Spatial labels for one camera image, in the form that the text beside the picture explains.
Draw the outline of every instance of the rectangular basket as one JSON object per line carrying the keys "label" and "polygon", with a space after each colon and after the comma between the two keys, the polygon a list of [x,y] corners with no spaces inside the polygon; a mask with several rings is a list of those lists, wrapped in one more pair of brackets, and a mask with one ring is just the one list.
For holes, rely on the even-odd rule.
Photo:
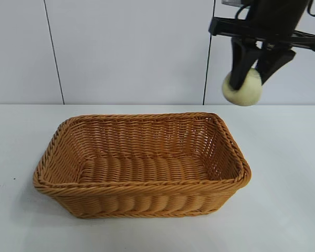
{"label": "rectangular basket", "polygon": [[68,119],[33,182],[80,218],[182,217],[218,210],[250,178],[221,118],[181,113]]}

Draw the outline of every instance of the wall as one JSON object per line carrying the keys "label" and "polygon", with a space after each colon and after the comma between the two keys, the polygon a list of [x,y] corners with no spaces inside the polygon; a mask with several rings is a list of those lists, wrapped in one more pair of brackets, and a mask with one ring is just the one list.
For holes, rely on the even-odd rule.
{"label": "wall", "polygon": [[[237,8],[217,0],[217,16]],[[66,104],[202,104],[212,0],[46,0]],[[302,31],[315,33],[305,15]],[[315,104],[315,53],[264,86],[260,104]],[[213,37],[206,104],[227,104],[230,40]],[[0,0],[0,103],[62,103],[43,0]]]}
{"label": "wall", "polygon": [[42,0],[0,0],[0,103],[62,103]]}
{"label": "wall", "polygon": [[67,104],[201,104],[212,0],[46,0]]}

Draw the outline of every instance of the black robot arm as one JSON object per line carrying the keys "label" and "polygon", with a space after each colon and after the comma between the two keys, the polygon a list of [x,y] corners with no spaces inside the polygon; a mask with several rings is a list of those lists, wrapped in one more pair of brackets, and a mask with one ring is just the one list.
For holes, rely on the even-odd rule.
{"label": "black robot arm", "polygon": [[[229,85],[239,90],[257,61],[262,84],[293,60],[292,47],[315,51],[315,35],[296,31],[303,12],[311,14],[312,0],[244,0],[246,19],[213,17],[209,32],[232,37],[233,65]],[[262,42],[258,48],[257,41]]]}

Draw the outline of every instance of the white table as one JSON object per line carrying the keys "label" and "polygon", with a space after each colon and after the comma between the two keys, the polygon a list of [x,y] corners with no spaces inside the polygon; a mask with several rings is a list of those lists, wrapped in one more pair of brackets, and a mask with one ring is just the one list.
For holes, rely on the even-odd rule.
{"label": "white table", "polygon": [[[57,126],[90,113],[219,114],[251,182],[201,217],[76,219],[36,192],[34,168]],[[0,252],[315,252],[315,106],[0,105]]]}

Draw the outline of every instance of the basket rim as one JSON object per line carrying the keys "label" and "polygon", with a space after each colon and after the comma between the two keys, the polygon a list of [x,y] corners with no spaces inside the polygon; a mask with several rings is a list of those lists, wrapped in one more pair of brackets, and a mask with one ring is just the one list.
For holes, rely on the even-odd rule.
{"label": "basket rim", "polygon": [[[61,136],[68,127],[73,123],[79,123],[80,120],[96,120],[96,119],[108,119],[108,120],[132,120],[136,118],[139,120],[147,121],[151,118],[152,120],[165,120],[170,118],[172,120],[181,119],[181,118],[193,118],[193,119],[212,119],[216,122],[218,131],[222,134],[227,147],[229,148],[233,158],[236,161],[236,165],[239,168],[239,175],[236,178],[224,179],[224,180],[178,180],[178,181],[149,181],[149,182],[94,182],[94,183],[49,183],[44,179],[43,173],[45,172],[49,158],[54,151],[56,143],[61,139]],[[222,191],[236,191],[239,188],[244,187],[251,179],[251,170],[248,163],[244,159],[243,154],[241,153],[237,143],[232,138],[225,122],[214,113],[207,112],[187,112],[187,113],[168,113],[168,114],[90,114],[90,115],[80,115],[77,117],[72,117],[64,121],[55,132],[52,140],[50,141],[48,148],[46,149],[44,155],[39,161],[36,170],[34,171],[33,184],[34,187],[42,193],[48,195],[91,195],[91,192],[103,195],[117,194],[122,191],[123,193],[128,193],[129,189],[131,193],[140,192],[140,193],[149,193],[152,194],[155,192],[156,187],[158,187],[158,192],[161,193],[161,186],[164,188],[163,191],[167,193],[168,191],[175,190],[178,193],[182,193],[183,188],[187,188],[184,193],[196,192],[199,191],[203,194],[206,192],[212,193],[222,192]]]}

